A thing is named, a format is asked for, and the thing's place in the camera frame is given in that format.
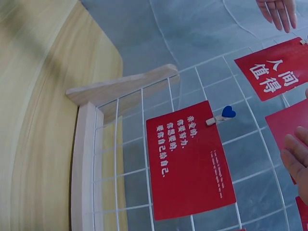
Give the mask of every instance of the human hand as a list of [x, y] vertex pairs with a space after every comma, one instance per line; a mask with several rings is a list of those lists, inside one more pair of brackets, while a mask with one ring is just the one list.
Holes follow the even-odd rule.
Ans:
[[296, 17], [295, 0], [256, 0], [256, 1], [258, 7], [260, 8], [266, 20], [268, 20], [270, 23], [274, 22], [278, 30], [282, 30], [282, 25], [283, 25], [285, 32], [289, 33], [290, 23], [293, 29], [296, 28], [297, 17]]
[[[308, 90], [306, 90], [306, 98], [308, 99]], [[292, 135], [287, 135], [284, 141], [286, 148], [281, 150], [281, 159], [298, 185], [300, 198], [308, 205], [308, 130], [297, 127], [295, 136], [305, 145]]]

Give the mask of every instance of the blue heart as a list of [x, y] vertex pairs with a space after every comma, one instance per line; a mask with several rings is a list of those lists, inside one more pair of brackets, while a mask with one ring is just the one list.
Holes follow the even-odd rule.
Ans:
[[236, 116], [236, 112], [233, 111], [231, 106], [226, 106], [223, 110], [222, 110], [222, 114], [221, 116], [223, 117], [227, 117], [227, 118], [234, 118]]

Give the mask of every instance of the wood grain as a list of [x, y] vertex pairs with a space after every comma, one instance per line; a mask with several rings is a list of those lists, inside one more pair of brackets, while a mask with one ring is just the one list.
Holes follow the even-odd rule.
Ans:
[[12, 0], [0, 68], [0, 230], [69, 230], [77, 106], [65, 90], [120, 77], [121, 57], [80, 2]]
[[71, 220], [73, 231], [93, 229], [92, 162], [96, 107], [79, 108], [74, 141], [71, 180]]
[[98, 107], [149, 84], [177, 74], [177, 68], [172, 64], [167, 64], [147, 73], [69, 89], [66, 91], [66, 95], [78, 106], [91, 102]]

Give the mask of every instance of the red card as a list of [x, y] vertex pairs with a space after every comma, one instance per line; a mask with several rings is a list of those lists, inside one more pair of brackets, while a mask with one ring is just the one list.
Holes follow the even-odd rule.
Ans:
[[308, 45], [301, 38], [235, 60], [262, 101], [308, 81]]
[[291, 107], [265, 117], [280, 150], [285, 148], [284, 138], [287, 134], [294, 135], [294, 131], [298, 126], [308, 128], [307, 112], [308, 100], [303, 100]]
[[147, 120], [156, 220], [236, 202], [228, 164], [208, 101]]
[[300, 219], [302, 221], [303, 231], [308, 231], [308, 206], [300, 199], [298, 196], [296, 198], [296, 203], [300, 215]]

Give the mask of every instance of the wooden table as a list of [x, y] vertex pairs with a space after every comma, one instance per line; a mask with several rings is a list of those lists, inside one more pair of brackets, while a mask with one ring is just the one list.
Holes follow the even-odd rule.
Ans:
[[69, 230], [77, 107], [65, 90], [122, 76], [76, 0], [0, 4], [0, 230]]

